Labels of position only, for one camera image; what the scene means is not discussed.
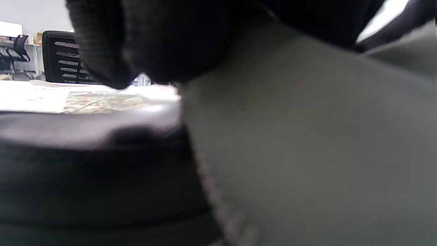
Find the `person's left hand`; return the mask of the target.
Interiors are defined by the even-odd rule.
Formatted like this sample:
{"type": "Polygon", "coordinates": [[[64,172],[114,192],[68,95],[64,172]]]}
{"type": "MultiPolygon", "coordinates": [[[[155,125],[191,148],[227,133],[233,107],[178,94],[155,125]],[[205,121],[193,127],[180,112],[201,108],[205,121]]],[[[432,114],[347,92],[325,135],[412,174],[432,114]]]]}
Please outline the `person's left hand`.
{"type": "Polygon", "coordinates": [[[184,82],[217,66],[240,21],[272,13],[286,25],[350,48],[382,0],[66,0],[82,66],[125,89],[140,73],[184,82]]]}

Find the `person's right hand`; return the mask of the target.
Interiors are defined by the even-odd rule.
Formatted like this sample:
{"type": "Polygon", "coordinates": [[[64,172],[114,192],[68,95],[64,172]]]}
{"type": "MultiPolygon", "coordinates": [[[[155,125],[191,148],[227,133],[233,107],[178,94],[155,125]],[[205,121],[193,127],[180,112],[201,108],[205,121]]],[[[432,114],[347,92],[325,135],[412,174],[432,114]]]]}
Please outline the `person's right hand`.
{"type": "Polygon", "coordinates": [[[354,45],[353,50],[364,53],[371,49],[399,40],[414,29],[435,19],[435,0],[409,0],[403,12],[378,30],[375,34],[354,45]]]}

